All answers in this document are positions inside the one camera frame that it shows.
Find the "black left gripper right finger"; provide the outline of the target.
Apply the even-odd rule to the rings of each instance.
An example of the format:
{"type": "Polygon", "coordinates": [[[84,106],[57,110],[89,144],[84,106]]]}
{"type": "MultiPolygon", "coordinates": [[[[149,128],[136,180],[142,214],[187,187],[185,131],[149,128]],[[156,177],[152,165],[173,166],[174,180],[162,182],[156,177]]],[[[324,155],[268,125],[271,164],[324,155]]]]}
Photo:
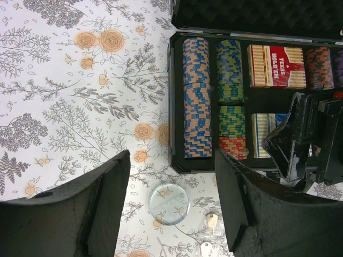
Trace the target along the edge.
{"type": "Polygon", "coordinates": [[[215,175],[235,256],[342,256],[342,202],[281,185],[219,149],[215,175]]]}

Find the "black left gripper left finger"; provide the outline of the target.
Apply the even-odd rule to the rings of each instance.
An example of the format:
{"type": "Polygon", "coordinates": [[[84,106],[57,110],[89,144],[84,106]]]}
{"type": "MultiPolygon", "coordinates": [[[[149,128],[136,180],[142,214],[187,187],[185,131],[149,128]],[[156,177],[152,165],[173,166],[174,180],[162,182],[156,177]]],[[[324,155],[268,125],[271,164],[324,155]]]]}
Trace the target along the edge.
{"type": "Polygon", "coordinates": [[[113,256],[130,167],[124,150],[30,199],[1,202],[1,256],[113,256]]]}

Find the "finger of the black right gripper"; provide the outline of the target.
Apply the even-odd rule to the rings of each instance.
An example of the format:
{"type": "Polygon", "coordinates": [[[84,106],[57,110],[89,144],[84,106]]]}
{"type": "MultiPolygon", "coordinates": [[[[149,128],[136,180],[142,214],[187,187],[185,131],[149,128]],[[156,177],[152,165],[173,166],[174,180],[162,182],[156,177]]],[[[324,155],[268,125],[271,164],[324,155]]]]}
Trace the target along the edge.
{"type": "Polygon", "coordinates": [[[271,156],[279,175],[288,183],[304,180],[308,159],[308,143],[303,141],[306,95],[293,95],[289,112],[262,141],[262,147],[271,156]]]}

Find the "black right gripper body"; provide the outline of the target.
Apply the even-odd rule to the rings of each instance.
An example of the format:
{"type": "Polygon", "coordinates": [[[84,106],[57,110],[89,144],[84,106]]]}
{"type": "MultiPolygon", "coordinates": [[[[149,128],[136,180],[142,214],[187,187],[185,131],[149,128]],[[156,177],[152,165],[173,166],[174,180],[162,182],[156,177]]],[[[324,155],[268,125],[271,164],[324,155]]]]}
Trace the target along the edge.
{"type": "Polygon", "coordinates": [[[306,180],[326,185],[342,182],[342,91],[326,90],[304,100],[304,135],[320,149],[306,180]]]}

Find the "blue playing card deck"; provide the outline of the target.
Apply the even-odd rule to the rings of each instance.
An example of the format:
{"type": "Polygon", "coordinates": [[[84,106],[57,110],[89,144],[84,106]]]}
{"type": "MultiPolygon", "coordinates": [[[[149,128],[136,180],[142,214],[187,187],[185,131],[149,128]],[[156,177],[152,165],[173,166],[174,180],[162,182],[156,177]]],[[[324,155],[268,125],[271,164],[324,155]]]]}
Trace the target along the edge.
{"type": "Polygon", "coordinates": [[[287,114],[264,114],[251,115],[252,138],[254,158],[269,158],[270,155],[263,149],[262,141],[287,118],[287,114]]]}

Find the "red playing card deck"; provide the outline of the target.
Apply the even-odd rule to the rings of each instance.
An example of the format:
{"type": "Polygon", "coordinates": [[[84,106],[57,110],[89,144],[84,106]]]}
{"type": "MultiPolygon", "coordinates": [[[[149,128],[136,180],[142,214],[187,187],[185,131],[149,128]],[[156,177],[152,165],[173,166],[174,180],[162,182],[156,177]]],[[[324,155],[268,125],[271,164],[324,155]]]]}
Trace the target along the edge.
{"type": "Polygon", "coordinates": [[[251,44],[247,54],[250,87],[307,87],[302,48],[251,44]]]}

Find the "clear dealer button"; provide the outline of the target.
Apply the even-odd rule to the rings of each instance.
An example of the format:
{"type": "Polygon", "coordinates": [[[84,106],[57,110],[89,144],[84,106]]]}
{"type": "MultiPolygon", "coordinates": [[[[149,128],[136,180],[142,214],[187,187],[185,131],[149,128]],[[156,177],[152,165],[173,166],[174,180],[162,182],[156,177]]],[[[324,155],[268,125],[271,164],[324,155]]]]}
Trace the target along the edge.
{"type": "Polygon", "coordinates": [[[190,198],[184,187],[172,183],[163,184],[150,193],[148,207],[159,225],[176,225],[186,218],[190,198]]]}

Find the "black poker set case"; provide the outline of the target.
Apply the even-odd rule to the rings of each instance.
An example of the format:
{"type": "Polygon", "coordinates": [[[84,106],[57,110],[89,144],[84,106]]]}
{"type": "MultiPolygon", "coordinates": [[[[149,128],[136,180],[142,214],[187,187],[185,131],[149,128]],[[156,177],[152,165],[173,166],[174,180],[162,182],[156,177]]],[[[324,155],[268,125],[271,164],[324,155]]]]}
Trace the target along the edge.
{"type": "Polygon", "coordinates": [[[253,157],[251,115],[287,113],[294,90],[250,87],[247,47],[271,44],[340,50],[342,1],[171,1],[170,5],[171,22],[177,29],[168,49],[170,166],[180,174],[214,171],[213,157],[184,157],[182,44],[185,39],[202,37],[208,40],[210,50],[213,149],[219,147],[216,45],[224,39],[235,39],[243,48],[243,105],[249,150],[243,163],[253,169],[273,170],[270,158],[253,157]]]}

